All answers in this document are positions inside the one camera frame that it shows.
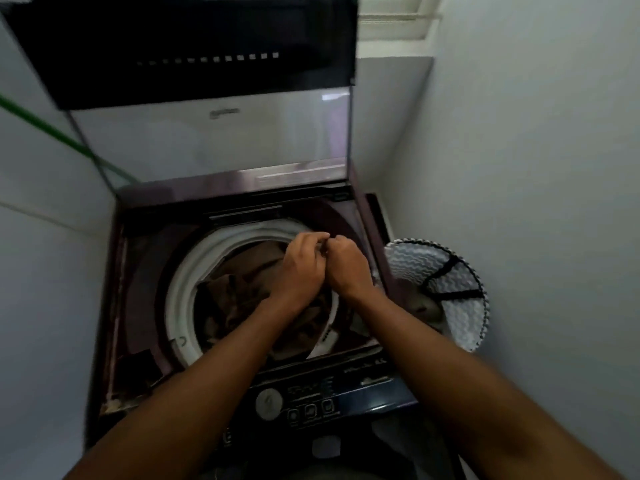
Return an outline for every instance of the round button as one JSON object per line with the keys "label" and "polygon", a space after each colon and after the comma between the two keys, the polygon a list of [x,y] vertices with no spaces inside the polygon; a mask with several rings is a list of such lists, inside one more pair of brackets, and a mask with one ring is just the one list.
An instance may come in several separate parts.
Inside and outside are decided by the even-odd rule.
{"label": "round button", "polygon": [[276,389],[265,389],[255,398],[255,412],[265,421],[273,421],[280,414],[283,402]]}

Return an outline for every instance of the hand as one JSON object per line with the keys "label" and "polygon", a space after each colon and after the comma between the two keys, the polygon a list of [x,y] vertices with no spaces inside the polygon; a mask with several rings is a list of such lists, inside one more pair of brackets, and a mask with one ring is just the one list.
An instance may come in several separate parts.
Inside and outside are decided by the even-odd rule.
{"label": "hand", "polygon": [[369,261],[355,242],[338,235],[326,242],[326,249],[326,278],[341,297],[354,301],[374,289]]}
{"label": "hand", "polygon": [[291,311],[292,318],[313,301],[324,283],[326,260],[318,243],[327,239],[327,232],[301,232],[287,247],[270,299]]}

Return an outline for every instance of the green hose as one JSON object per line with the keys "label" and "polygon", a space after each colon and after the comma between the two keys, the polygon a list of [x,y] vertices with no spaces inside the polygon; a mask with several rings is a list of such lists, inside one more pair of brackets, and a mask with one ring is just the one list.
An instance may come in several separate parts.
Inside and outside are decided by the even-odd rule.
{"label": "green hose", "polygon": [[10,113],[18,116],[18,118],[25,120],[28,124],[36,127],[41,131],[44,131],[44,133],[57,139],[60,143],[66,144],[69,148],[73,148],[76,152],[84,155],[85,157],[89,159],[96,158],[98,163],[100,163],[100,165],[102,165],[103,168],[114,172],[119,177],[123,177],[129,183],[132,183],[132,184],[138,183],[137,178],[128,174],[126,171],[124,171],[123,169],[120,169],[116,165],[109,163],[107,160],[103,160],[99,156],[92,154],[89,148],[85,147],[83,144],[78,143],[73,138],[69,138],[66,134],[62,133],[59,129],[54,128],[46,121],[41,120],[34,113],[27,111],[22,106],[5,98],[2,94],[0,94],[0,106],[5,108]]}

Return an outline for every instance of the wet fabric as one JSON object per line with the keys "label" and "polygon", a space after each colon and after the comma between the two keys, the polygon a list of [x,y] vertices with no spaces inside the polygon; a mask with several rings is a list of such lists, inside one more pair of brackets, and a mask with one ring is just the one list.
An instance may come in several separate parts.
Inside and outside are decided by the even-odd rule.
{"label": "wet fabric", "polygon": [[[196,297],[194,315],[196,334],[203,349],[235,330],[270,295],[285,250],[286,244],[276,241],[252,245],[224,261],[199,286],[200,299]],[[269,357],[282,361],[308,355],[322,334],[330,309],[331,291],[325,287],[287,327]]]}

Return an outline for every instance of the person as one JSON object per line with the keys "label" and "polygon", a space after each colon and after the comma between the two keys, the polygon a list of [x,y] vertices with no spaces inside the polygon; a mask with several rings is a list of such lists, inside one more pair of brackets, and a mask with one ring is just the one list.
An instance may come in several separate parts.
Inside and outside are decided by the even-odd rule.
{"label": "person", "polygon": [[117,423],[65,478],[196,476],[273,343],[325,280],[362,316],[480,478],[621,478],[498,372],[375,288],[353,241],[323,232],[299,234],[254,313]]}

